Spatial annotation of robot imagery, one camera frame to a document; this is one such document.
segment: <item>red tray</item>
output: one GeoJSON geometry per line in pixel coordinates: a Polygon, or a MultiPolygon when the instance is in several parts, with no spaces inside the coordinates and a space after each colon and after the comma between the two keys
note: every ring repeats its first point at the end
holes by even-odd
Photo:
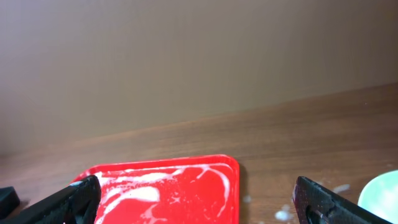
{"type": "Polygon", "coordinates": [[[226,155],[97,165],[95,224],[239,223],[239,164],[226,155]]]}

